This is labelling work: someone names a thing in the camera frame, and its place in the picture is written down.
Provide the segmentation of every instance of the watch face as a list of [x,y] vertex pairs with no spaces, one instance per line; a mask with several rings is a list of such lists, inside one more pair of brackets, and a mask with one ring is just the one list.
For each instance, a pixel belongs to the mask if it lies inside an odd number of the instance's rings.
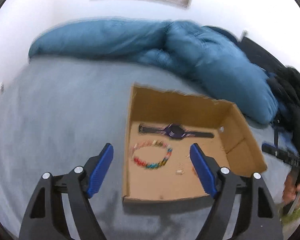
[[185,130],[183,130],[181,125],[177,124],[170,124],[167,127],[167,135],[171,136],[172,138],[182,138],[185,135]]

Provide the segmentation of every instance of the blue gripper pad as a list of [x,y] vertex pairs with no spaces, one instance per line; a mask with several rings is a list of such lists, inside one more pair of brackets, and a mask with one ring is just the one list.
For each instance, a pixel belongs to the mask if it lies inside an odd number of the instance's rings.
[[97,165],[89,175],[89,186],[86,191],[88,198],[91,198],[95,193],[99,192],[103,179],[113,160],[113,146],[107,143],[99,156]]
[[216,179],[219,165],[213,158],[205,156],[196,143],[190,146],[190,159],[204,191],[214,198],[218,193]]

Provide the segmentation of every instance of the smartwatch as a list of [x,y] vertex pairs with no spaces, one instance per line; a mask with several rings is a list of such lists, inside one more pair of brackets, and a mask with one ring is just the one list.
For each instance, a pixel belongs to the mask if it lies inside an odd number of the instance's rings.
[[167,127],[151,127],[145,126],[143,123],[141,123],[139,125],[139,133],[161,134],[178,140],[181,140],[185,137],[214,138],[213,133],[186,130],[182,127],[182,125],[173,123],[169,124]]

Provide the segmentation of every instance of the person's hand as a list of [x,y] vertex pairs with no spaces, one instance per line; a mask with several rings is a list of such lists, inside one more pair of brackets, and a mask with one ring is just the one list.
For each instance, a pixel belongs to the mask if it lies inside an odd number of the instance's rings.
[[289,204],[291,201],[294,201],[297,196],[297,192],[300,191],[300,184],[298,185],[298,187],[296,187],[293,184],[292,180],[293,180],[292,176],[288,174],[286,181],[284,183],[284,191],[282,196],[282,200],[285,205]]

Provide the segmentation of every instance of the beaded bracelet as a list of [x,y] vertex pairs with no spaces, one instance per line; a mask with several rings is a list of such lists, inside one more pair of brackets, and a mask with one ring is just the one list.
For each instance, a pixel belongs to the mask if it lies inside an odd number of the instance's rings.
[[[133,157],[134,152],[136,150],[138,150],[142,147],[149,147],[149,146],[156,146],[156,147],[161,147],[161,148],[167,148],[168,149],[166,156],[163,158],[163,160],[161,162],[159,162],[159,163],[147,163],[147,162],[144,162],[144,161],[140,160],[136,156]],[[157,140],[145,141],[143,143],[137,143],[135,146],[133,146],[130,150],[130,154],[131,154],[131,157],[132,157],[133,161],[138,166],[142,166],[146,169],[157,169],[157,168],[160,168],[160,167],[166,165],[168,159],[170,158],[170,156],[172,154],[172,148],[171,148],[170,145],[168,145],[167,143],[162,142],[162,141],[157,141]]]

